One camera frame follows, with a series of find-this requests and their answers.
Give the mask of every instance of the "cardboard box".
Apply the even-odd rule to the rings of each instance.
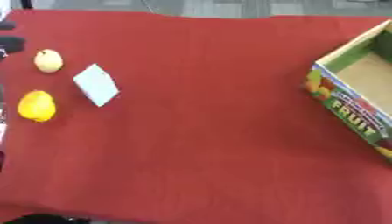
[[[392,162],[392,22],[317,60],[305,87]]]

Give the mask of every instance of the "black object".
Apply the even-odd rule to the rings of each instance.
[[[26,10],[32,9],[32,0],[20,0],[20,3],[22,4],[22,8]]]
[[[10,21],[0,22],[0,30],[10,31],[16,27]],[[19,53],[25,49],[25,39],[14,36],[0,36],[0,61],[9,53]]]
[[[31,214],[24,217],[6,221],[4,224],[87,224],[90,220],[67,219],[52,214]]]

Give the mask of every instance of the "fruit illustration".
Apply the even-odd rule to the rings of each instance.
[[[319,93],[318,99],[320,99],[321,101],[324,101],[331,97],[331,91],[326,87],[319,87],[317,91]]]
[[[54,73],[63,67],[63,59],[54,50],[42,50],[34,58],[37,69],[44,73]]]
[[[36,122],[45,122],[56,113],[56,105],[53,98],[44,91],[31,91],[19,102],[17,111],[27,119]]]
[[[315,93],[317,89],[319,88],[318,84],[315,84],[314,82],[308,80],[305,84],[304,87],[311,93]]]
[[[335,89],[335,84],[330,79],[323,77],[321,79],[321,86],[327,88],[328,90],[332,91]]]
[[[321,74],[321,71],[318,69],[309,72],[304,86],[309,92],[313,93],[314,97],[324,101],[331,97],[331,91],[335,89],[335,85]]]

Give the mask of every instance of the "small white box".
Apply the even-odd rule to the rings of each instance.
[[[11,11],[11,0],[0,0],[0,22],[3,21]]]
[[[96,64],[73,77],[73,81],[86,97],[98,107],[105,105],[119,93],[110,75]]]

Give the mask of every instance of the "red tablecloth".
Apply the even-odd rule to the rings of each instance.
[[[28,45],[1,65],[0,203],[164,224],[392,222],[389,166],[299,87],[314,60],[383,18],[11,18]],[[45,48],[63,70],[36,70]],[[121,89],[103,108],[72,81],[93,63]],[[50,122],[18,116],[33,89],[56,100]]]

